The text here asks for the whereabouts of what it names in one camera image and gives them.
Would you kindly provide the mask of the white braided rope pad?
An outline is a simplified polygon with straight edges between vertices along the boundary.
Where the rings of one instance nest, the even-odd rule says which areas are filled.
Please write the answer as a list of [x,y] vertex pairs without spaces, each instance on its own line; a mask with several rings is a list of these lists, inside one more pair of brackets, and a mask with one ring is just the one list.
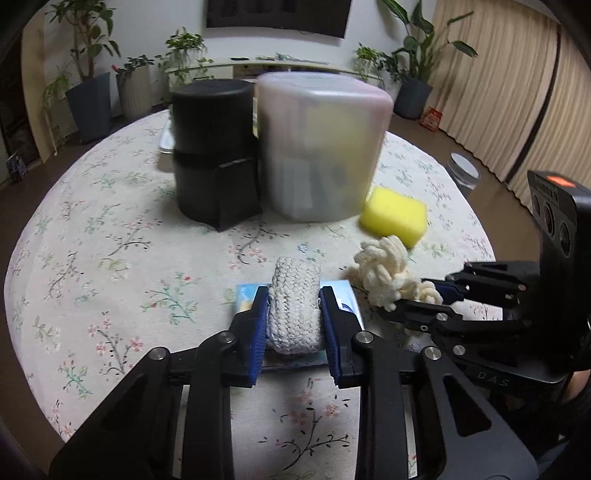
[[269,287],[267,344],[279,354],[317,353],[324,347],[318,304],[321,270],[308,261],[280,257]]

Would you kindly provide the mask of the cream chenille mitt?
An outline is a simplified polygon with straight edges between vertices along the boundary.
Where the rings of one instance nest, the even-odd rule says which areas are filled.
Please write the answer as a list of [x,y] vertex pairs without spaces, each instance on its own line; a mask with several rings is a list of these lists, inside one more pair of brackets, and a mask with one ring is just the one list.
[[409,269],[408,250],[396,235],[362,241],[353,262],[348,278],[367,295],[370,305],[393,312],[401,300],[443,304],[435,284]]

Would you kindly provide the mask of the grey trash can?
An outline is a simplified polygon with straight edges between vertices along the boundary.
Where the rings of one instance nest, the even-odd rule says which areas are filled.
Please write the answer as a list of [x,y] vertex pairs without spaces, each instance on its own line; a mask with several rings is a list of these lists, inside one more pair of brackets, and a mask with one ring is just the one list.
[[477,168],[463,155],[453,152],[447,161],[446,169],[461,193],[467,198],[480,180]]

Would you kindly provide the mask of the floral round tablecloth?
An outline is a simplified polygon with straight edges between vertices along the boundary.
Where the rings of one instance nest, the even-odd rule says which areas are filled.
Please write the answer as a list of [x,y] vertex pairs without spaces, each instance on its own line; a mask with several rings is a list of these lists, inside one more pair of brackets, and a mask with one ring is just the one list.
[[[294,223],[266,208],[218,233],[182,215],[157,113],[113,134],[54,184],[24,227],[4,284],[15,353],[44,417],[67,442],[144,354],[197,346],[228,327],[235,288],[270,281],[276,259],[308,261],[322,279],[348,277],[356,217]],[[377,185],[427,205],[427,233],[409,270],[443,278],[465,261],[495,260],[476,214],[434,158],[388,133]],[[353,479],[359,389],[339,390],[327,368],[264,373],[232,389],[236,479]],[[139,423],[102,428],[76,479],[148,478],[130,454]]]

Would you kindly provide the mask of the beige curtain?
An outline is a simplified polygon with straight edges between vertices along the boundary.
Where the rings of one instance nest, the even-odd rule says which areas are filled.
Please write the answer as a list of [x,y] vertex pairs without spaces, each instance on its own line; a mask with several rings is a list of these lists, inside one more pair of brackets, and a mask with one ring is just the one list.
[[590,183],[590,68],[570,35],[517,1],[441,1],[434,24],[478,53],[448,48],[429,106],[441,129],[525,206],[527,173]]

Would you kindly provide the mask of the red box on floor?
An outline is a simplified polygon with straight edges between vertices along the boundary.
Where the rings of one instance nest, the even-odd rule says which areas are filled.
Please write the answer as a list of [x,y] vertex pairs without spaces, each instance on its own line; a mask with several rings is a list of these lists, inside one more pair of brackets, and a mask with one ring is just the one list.
[[443,113],[436,108],[429,107],[421,118],[420,125],[427,128],[431,132],[437,132],[440,127],[440,123],[443,117]]

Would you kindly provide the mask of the translucent plastic container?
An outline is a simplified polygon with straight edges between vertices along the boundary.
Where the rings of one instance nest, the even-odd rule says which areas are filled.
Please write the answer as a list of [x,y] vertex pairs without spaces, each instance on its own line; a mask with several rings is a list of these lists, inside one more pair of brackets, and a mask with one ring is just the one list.
[[363,210],[394,102],[377,86],[320,72],[256,80],[257,134],[271,207],[298,222]]

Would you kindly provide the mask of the black cylindrical container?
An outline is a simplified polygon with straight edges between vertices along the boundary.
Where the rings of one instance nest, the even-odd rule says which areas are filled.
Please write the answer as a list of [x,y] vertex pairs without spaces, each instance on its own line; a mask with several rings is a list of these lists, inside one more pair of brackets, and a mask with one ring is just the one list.
[[262,213],[254,85],[197,80],[171,94],[172,167],[179,210],[228,230]]

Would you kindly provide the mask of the large leaf plant right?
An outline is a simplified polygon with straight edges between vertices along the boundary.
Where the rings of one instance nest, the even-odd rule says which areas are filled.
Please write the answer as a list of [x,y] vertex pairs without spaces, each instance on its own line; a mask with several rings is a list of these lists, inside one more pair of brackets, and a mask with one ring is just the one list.
[[423,15],[423,3],[419,1],[409,12],[396,1],[386,1],[388,8],[404,26],[406,37],[403,45],[388,54],[363,44],[356,48],[353,70],[363,80],[370,75],[377,76],[386,72],[394,83],[401,85],[394,101],[394,114],[408,120],[418,120],[424,109],[433,86],[431,79],[439,67],[444,51],[452,47],[461,54],[476,58],[477,51],[463,40],[451,40],[451,27],[474,15],[472,11],[448,19],[441,30]]

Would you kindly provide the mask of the white plastic tray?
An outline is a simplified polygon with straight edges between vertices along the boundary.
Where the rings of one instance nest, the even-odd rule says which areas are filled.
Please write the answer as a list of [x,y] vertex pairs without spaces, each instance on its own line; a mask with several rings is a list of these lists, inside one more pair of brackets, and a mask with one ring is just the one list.
[[164,125],[161,132],[158,149],[162,154],[171,154],[174,149],[174,137],[169,122]]

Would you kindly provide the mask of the white tv console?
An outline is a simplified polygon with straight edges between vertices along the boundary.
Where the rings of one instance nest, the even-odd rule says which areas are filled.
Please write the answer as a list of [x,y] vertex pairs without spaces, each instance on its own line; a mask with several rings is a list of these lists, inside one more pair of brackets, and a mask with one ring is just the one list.
[[322,61],[308,61],[290,56],[198,58],[182,66],[166,69],[169,84],[190,83],[197,79],[242,79],[256,81],[270,72],[320,72],[353,77],[370,85],[386,89],[386,82],[374,73],[360,73],[353,67],[339,66]]

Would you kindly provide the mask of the plant in white ribbed pot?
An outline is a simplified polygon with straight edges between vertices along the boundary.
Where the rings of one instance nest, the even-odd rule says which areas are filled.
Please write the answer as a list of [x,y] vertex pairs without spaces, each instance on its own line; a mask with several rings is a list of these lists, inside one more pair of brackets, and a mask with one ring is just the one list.
[[153,60],[146,55],[128,57],[121,66],[112,65],[115,72],[119,102],[126,120],[146,116],[152,108],[150,66]]

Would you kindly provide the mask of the small blue bag on floor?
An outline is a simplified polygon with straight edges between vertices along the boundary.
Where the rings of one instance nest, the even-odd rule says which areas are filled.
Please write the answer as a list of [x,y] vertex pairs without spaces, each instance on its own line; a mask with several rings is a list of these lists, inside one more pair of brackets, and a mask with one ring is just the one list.
[[27,167],[18,152],[6,160],[6,167],[12,184],[21,182],[27,175]]

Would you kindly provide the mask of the trailing vine plant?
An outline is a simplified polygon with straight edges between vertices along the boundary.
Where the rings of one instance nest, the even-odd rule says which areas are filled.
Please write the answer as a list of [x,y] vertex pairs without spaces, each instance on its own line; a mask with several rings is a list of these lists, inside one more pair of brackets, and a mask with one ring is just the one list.
[[155,56],[165,103],[170,102],[171,92],[177,87],[212,78],[209,66],[213,60],[207,58],[207,48],[200,34],[190,33],[181,27],[166,39],[165,47],[162,55]]

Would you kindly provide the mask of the wall-mounted television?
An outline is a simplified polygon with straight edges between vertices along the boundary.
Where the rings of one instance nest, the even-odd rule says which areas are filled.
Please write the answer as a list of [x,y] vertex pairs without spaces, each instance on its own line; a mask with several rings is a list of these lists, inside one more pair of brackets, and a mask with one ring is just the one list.
[[270,28],[344,38],[351,0],[207,1],[207,28]]

